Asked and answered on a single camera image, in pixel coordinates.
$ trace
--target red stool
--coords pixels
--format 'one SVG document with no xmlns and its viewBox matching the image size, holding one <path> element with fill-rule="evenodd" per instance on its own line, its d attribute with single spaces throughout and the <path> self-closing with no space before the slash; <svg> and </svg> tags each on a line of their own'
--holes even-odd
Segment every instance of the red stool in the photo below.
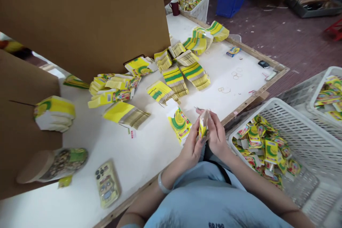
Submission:
<svg viewBox="0 0 342 228">
<path fill-rule="evenodd" d="M 338 22 L 331 25 L 325 31 L 331 31 L 332 33 L 335 34 L 334 41 L 338 41 L 342 39 L 342 19 L 340 19 Z"/>
</svg>

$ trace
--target wrist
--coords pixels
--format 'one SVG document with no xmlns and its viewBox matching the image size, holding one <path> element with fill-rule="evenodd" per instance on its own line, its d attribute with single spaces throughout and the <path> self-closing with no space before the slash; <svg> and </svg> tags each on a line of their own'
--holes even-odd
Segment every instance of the wrist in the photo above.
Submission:
<svg viewBox="0 0 342 228">
<path fill-rule="evenodd" d="M 232 167 L 234 165 L 239 165 L 239 162 L 241 160 L 238 156 L 236 156 L 231 151 L 231 149 L 229 149 L 229 152 L 224 154 L 222 157 L 219 157 L 219 159 L 229 167 Z"/>
<path fill-rule="evenodd" d="M 171 164 L 164 170 L 161 175 L 161 181 L 165 188 L 171 190 L 175 181 L 185 172 L 178 159 L 175 159 Z"/>
</svg>

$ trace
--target light blue shirt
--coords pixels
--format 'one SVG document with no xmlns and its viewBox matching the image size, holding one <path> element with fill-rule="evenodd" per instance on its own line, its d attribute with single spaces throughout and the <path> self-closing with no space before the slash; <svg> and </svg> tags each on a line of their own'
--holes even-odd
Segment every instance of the light blue shirt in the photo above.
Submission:
<svg viewBox="0 0 342 228">
<path fill-rule="evenodd" d="M 216 165 L 198 163 L 175 182 L 145 227 L 292 227 L 226 172 L 232 185 Z"/>
</svg>

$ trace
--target white table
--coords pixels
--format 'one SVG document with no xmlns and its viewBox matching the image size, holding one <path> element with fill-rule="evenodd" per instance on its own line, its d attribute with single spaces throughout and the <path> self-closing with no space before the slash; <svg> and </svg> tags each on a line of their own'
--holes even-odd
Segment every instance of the white table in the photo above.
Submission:
<svg viewBox="0 0 342 228">
<path fill-rule="evenodd" d="M 181 15 L 170 14 L 167 22 L 171 35 L 182 42 L 197 26 Z M 226 41 L 213 43 L 199 57 L 211 85 L 197 91 L 187 82 L 190 93 L 180 98 L 180 107 L 190 121 L 197 118 L 194 106 L 210 108 L 222 120 L 246 101 L 251 91 L 265 85 L 265 75 L 271 70 L 261 68 L 258 59 L 243 51 L 234 58 L 227 56 L 231 47 Z M 63 146 L 87 148 L 89 160 L 69 187 L 57 189 L 55 183 L 1 201 L 0 227 L 92 227 L 175 159 L 181 151 L 176 135 L 164 108 L 146 93 L 146 88 L 159 79 L 164 81 L 158 71 L 143 77 L 129 101 L 151 113 L 133 139 L 127 128 L 101 117 L 108 106 L 88 109 L 88 90 L 61 85 L 62 97 L 74 102 L 77 115 L 63 134 Z M 111 207 L 101 209 L 94 174 L 108 159 L 113 160 L 122 192 Z"/>
</svg>

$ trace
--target wooden table edge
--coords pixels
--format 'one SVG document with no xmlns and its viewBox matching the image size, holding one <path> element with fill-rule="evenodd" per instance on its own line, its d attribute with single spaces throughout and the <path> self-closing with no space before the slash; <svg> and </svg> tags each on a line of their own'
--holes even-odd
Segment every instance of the wooden table edge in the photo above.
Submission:
<svg viewBox="0 0 342 228">
<path fill-rule="evenodd" d="M 184 15 L 189 20 L 193 21 L 194 23 L 200 25 L 203 28 L 210 27 L 208 24 L 201 22 L 197 20 L 196 18 Z M 266 61 L 270 64 L 272 68 L 278 71 L 278 73 L 275 75 L 274 78 L 272 78 L 270 81 L 268 81 L 262 88 L 260 88 L 258 91 L 253 93 L 245 102 L 243 102 L 239 107 L 235 109 L 232 113 L 230 113 L 227 117 L 225 117 L 221 123 L 223 125 L 227 124 L 229 121 L 231 121 L 237 114 L 239 114 L 241 111 L 243 111 L 248 105 L 250 105 L 255 99 L 257 99 L 263 92 L 265 92 L 271 85 L 273 85 L 275 82 L 277 82 L 281 77 L 283 77 L 290 69 L 286 66 L 278 63 L 277 61 L 271 59 L 270 57 L 254 50 L 253 48 L 237 42 L 231 38 L 226 39 L 227 42 L 231 43 L 232 45 L 239 47 L 242 51 L 252 55 L 253 57 L 261 60 Z M 148 186 L 150 186 L 156 179 L 158 178 L 158 174 L 156 174 L 152 179 L 150 179 L 144 186 L 140 187 L 135 193 L 133 193 L 128 199 L 126 199 L 123 203 L 121 203 L 116 209 L 114 209 L 111 213 L 109 213 L 105 218 L 103 218 L 98 224 L 94 226 L 94 228 L 103 228 L 107 226 L 113 219 L 118 217 L 123 211 L 125 211 L 132 203 L 133 201 L 139 196 L 139 194 L 146 189 Z"/>
</svg>

